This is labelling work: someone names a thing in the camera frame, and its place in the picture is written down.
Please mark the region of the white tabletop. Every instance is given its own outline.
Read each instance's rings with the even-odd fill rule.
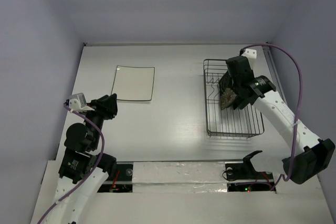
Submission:
[[[203,86],[203,60],[238,55],[243,45],[84,47],[73,93],[86,100],[110,95],[117,65],[155,67],[151,102],[118,101],[118,115],[105,121],[105,152],[118,161],[241,159],[254,150],[287,157],[289,147],[264,118],[265,132],[251,139],[209,137]],[[261,47],[255,75],[271,79]],[[57,160],[64,153],[66,129],[82,119],[68,114]]]

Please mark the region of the rack wire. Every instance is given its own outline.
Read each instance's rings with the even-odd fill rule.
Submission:
[[[250,104],[242,110],[220,109],[218,84],[227,71],[225,60],[205,59],[203,70],[207,134],[246,138],[263,134],[262,114]]]

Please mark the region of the gray wall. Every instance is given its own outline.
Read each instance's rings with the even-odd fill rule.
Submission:
[[[271,40],[294,0],[63,0],[85,42]]]
[[[82,43],[58,0],[0,6],[0,222],[29,223]]]
[[[321,138],[336,142],[336,4],[335,0],[297,0],[272,40],[288,49],[303,72],[301,118]],[[289,106],[298,98],[298,76],[293,64],[273,51]],[[336,155],[320,173],[323,191],[336,220]]]

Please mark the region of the wire rack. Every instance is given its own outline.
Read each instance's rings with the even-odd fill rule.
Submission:
[[[218,83],[227,71],[225,60],[206,59],[203,69],[207,134],[246,138],[263,134],[262,114],[250,104],[242,110],[220,109]]]

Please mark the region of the square plate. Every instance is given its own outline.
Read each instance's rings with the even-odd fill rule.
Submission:
[[[155,68],[117,66],[112,94],[122,101],[151,101]]]

